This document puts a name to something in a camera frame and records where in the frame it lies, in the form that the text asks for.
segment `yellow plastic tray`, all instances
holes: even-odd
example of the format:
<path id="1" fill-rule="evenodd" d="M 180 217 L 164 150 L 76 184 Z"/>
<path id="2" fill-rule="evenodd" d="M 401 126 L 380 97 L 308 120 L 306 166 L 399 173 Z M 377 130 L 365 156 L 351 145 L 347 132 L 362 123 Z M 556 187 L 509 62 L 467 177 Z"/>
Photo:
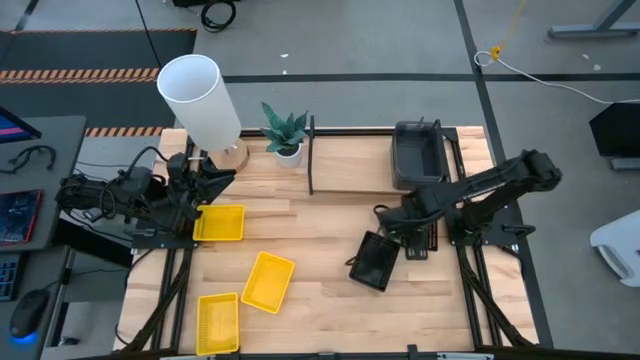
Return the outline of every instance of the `yellow plastic tray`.
<path id="1" fill-rule="evenodd" d="M 295 266 L 291 260 L 260 252 L 242 293 L 242 302 L 277 314 Z"/>
<path id="2" fill-rule="evenodd" d="M 231 353 L 240 348 L 237 293 L 200 296 L 197 322 L 198 356 Z"/>
<path id="3" fill-rule="evenodd" d="M 200 205 L 193 227 L 195 241 L 239 241 L 244 232 L 244 205 Z"/>

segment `floor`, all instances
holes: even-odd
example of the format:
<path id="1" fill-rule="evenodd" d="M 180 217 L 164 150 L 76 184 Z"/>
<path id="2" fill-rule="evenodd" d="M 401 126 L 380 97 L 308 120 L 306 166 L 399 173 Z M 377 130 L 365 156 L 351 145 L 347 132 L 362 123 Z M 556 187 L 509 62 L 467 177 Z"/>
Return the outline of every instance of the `floor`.
<path id="1" fill-rule="evenodd" d="M 0 28 L 15 28 L 29 2 L 3 1 Z M 35 2 L 26 29 L 142 27 L 133 0 Z M 611 2 L 528 2 L 502 59 L 536 74 L 589 74 L 601 80 L 612 77 L 606 74 L 637 75 L 637 36 L 598 40 L 546 36 L 554 24 L 593 22 Z M 260 110 L 260 101 L 265 101 L 282 113 L 308 109 L 319 126 L 392 125 L 421 116 L 439 118 L 445 125 L 482 125 L 497 159 L 515 156 L 523 148 L 548 152 L 563 171 L 562 183 L 553 194 L 525 196 L 520 206 L 525 222 L 538 229 L 529 242 L 554 345 L 640 353 L 636 336 L 640 292 L 620 284 L 589 246 L 593 230 L 640 206 L 640 193 L 634 191 L 640 186 L 640 175 L 612 172 L 592 140 L 588 122 L 606 106 L 531 82 L 505 81 L 505 77 L 474 81 L 478 78 L 470 66 L 471 37 L 481 50 L 500 42 L 518 3 L 243 0 L 237 3 L 238 16 L 230 28 L 218 34 L 198 32 L 195 52 L 219 63 L 245 127 L 266 124 Z M 200 28 L 197 15 L 174 8 L 170 1 L 140 0 L 140 4 L 150 28 Z M 470 33 L 461 30 L 460 4 Z M 224 11 L 220 8 L 219 16 Z M 622 21 L 640 21 L 640 5 L 632 7 Z M 508 71 L 493 65 L 484 73 Z M 283 74 L 290 80 L 283 79 Z M 608 100 L 638 98 L 640 93 L 638 81 L 567 84 Z M 143 143 L 157 142 L 153 138 L 90 140 L 80 159 L 102 164 L 126 163 Z M 109 176 L 108 168 L 99 169 L 81 168 Z M 101 266 L 85 260 L 86 266 Z M 104 276 L 100 286 L 112 283 L 115 289 L 122 284 L 117 274 Z M 85 290 L 77 291 L 94 293 L 100 286 L 78 284 Z M 62 348 L 64 354 L 60 349 L 48 350 L 43 358 L 107 353 L 122 292 L 114 290 L 109 296 L 70 309 L 63 334 L 79 336 L 84 345 Z M 87 323 L 87 314 L 99 320 Z"/>

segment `green plant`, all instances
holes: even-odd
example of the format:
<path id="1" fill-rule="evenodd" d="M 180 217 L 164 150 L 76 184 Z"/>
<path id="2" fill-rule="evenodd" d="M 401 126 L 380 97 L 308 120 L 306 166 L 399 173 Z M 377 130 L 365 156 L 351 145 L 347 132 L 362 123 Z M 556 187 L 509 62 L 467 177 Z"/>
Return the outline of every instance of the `green plant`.
<path id="1" fill-rule="evenodd" d="M 271 140 L 271 144 L 267 146 L 267 151 L 277 152 L 285 149 L 297 149 L 298 144 L 302 143 L 306 135 L 304 129 L 307 126 L 307 113 L 309 111 L 307 110 L 295 120 L 293 119 L 293 113 L 291 113 L 285 121 L 276 115 L 271 106 L 264 102 L 262 103 L 262 110 L 267 119 L 269 119 L 269 125 L 271 126 L 270 129 L 260 129 L 264 136 Z"/>

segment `monitor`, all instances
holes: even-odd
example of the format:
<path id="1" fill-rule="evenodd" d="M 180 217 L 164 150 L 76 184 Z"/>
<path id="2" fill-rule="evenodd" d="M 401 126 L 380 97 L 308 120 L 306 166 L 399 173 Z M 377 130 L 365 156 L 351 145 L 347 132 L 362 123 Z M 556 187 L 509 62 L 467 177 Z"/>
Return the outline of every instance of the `monitor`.
<path id="1" fill-rule="evenodd" d="M 40 132 L 0 106 L 0 144 L 39 139 Z"/>

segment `white pot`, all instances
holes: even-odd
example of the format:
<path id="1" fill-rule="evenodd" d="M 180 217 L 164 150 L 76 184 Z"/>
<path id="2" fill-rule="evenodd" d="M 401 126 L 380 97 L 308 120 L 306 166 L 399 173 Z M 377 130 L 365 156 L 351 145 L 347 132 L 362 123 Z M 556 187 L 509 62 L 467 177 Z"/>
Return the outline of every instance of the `white pot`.
<path id="1" fill-rule="evenodd" d="M 282 156 L 278 152 L 276 152 L 275 154 L 278 165 L 288 168 L 298 167 L 298 165 L 300 165 L 300 162 L 302 161 L 302 144 L 298 145 L 298 151 L 296 151 L 296 153 L 291 156 Z"/>

